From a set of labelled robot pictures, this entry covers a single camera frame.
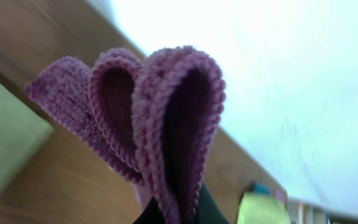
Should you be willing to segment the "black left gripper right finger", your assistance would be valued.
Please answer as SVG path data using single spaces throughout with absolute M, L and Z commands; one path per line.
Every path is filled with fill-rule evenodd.
M 228 220 L 221 213 L 216 201 L 206 184 L 200 189 L 198 208 L 196 213 L 197 224 L 229 224 Z

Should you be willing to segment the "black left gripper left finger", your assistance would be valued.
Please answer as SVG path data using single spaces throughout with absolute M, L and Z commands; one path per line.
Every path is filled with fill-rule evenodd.
M 154 197 L 150 199 L 143 212 L 133 224 L 165 224 L 165 219 Z

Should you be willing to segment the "purple microfiber cloth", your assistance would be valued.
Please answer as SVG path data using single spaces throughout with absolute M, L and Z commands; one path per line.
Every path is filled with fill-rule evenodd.
M 111 49 L 93 67 L 66 56 L 26 92 L 132 182 L 143 209 L 154 197 L 165 223 L 196 223 L 224 89 L 216 61 L 184 46 L 160 49 L 144 61 Z

